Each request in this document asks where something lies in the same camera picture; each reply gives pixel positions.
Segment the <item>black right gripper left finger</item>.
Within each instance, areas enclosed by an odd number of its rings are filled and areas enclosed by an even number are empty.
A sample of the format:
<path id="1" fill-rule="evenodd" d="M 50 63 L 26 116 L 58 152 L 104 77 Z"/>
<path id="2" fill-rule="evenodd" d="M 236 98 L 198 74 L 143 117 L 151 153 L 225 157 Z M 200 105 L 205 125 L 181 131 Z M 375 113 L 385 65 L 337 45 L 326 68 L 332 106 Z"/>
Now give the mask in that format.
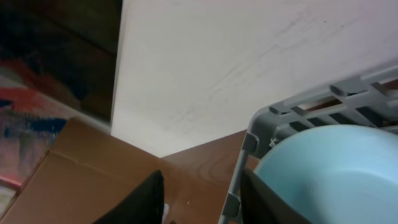
<path id="1" fill-rule="evenodd" d="M 163 213 L 164 177 L 156 170 L 94 224 L 161 224 Z"/>

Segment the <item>light blue bowl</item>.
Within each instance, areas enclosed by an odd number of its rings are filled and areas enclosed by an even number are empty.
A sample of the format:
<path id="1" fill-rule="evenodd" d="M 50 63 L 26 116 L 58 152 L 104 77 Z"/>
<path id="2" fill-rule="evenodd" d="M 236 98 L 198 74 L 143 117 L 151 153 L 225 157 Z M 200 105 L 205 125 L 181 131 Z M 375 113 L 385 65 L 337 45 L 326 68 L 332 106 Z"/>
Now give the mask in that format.
<path id="1" fill-rule="evenodd" d="M 311 223 L 397 223 L 397 135 L 331 125 L 278 143 L 255 173 Z"/>

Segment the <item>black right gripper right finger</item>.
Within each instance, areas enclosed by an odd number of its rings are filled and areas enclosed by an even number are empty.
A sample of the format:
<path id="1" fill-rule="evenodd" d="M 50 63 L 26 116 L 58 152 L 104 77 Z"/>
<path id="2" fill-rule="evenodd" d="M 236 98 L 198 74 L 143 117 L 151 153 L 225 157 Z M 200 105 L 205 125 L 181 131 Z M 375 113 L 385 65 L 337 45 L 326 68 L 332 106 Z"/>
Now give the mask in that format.
<path id="1" fill-rule="evenodd" d="M 310 224 L 249 169 L 242 171 L 240 193 L 244 224 Z"/>

